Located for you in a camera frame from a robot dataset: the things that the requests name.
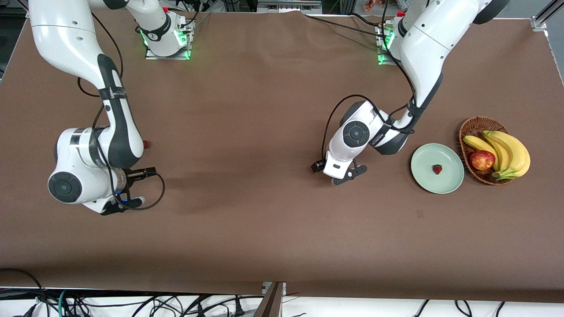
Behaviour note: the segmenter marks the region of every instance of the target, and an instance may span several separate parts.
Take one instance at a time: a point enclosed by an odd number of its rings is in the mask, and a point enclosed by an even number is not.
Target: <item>banana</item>
[[[477,138],[473,135],[467,135],[462,140],[464,141],[464,143],[468,144],[476,151],[488,151],[489,153],[492,153],[495,156],[495,162],[493,165],[495,166],[496,164],[499,164],[498,163],[499,158],[497,157],[497,152],[495,151],[494,148],[491,147],[491,145],[487,144],[484,140]]]
[[[484,137],[490,141],[490,143],[497,143],[500,148],[505,149],[510,156],[509,167],[503,168],[505,162],[502,159],[502,167],[498,177],[499,179],[519,177],[518,175],[524,175],[523,171],[526,173],[528,167],[530,167],[530,156],[527,148],[519,141],[517,138],[500,131],[484,131]]]
[[[504,174],[503,176],[499,173],[493,173],[493,177],[496,177],[497,178],[496,180],[516,179],[516,178],[519,178],[519,177],[525,175],[525,173],[528,172],[529,167],[531,167],[531,157],[529,155],[527,155],[525,164],[523,165],[522,169],[515,171],[515,172],[512,172],[512,173]]]
[[[482,135],[497,154],[497,159],[493,164],[493,170],[498,172],[507,170],[509,168],[509,163],[511,162],[511,154],[503,146],[501,146],[501,144],[489,138],[486,132],[489,131],[482,132]]]

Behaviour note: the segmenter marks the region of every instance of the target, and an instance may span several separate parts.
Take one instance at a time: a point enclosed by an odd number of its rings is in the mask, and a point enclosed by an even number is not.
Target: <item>red apple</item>
[[[488,151],[476,151],[470,155],[470,163],[477,170],[487,170],[495,163],[495,155]]]

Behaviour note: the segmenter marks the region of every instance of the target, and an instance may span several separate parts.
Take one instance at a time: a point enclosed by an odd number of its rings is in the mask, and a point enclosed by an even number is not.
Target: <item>plate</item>
[[[433,172],[433,165],[440,164],[439,175]],[[464,179],[464,167],[459,156],[450,147],[429,143],[419,147],[411,157],[411,173],[424,189],[432,193],[455,191]]]

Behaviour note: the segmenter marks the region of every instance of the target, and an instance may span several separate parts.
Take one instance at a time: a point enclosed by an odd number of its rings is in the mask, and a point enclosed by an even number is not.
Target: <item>brown table surface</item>
[[[99,17],[153,143],[136,167],[157,167],[165,197],[150,211],[103,217],[49,195],[53,144],[66,128],[90,126],[100,102],[38,55],[27,23],[0,85],[2,267],[48,287],[257,293],[281,280],[304,296],[564,301],[564,89],[527,20],[473,25],[405,148],[367,148],[358,161],[368,173],[336,187],[310,170],[334,105],[360,93],[389,112],[411,95],[396,67],[378,65],[372,36],[297,12],[212,14],[190,61],[147,61],[127,12]],[[426,192],[409,171],[414,150],[456,148],[473,116],[519,137],[530,171],[507,186],[466,176],[454,193]],[[160,190],[156,178],[133,188],[148,201]],[[3,274],[0,284],[29,281]]]

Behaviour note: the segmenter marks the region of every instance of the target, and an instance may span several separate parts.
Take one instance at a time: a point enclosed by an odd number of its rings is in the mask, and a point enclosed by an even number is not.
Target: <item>wicker basket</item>
[[[473,135],[475,137],[479,137],[482,140],[485,140],[482,136],[482,131],[489,130],[489,131],[502,131],[507,134],[507,129],[499,122],[490,119],[488,117],[474,117],[466,120],[462,126],[460,127],[459,131],[459,142],[460,148],[462,151],[462,159],[466,168],[470,172],[470,174],[480,181],[481,183],[488,184],[488,185],[505,185],[512,181],[512,179],[502,179],[500,181],[496,181],[495,178],[492,176],[494,170],[488,169],[485,171],[480,171],[472,167],[470,164],[470,155],[475,152],[475,150],[464,143],[462,140],[463,137],[467,135]]]

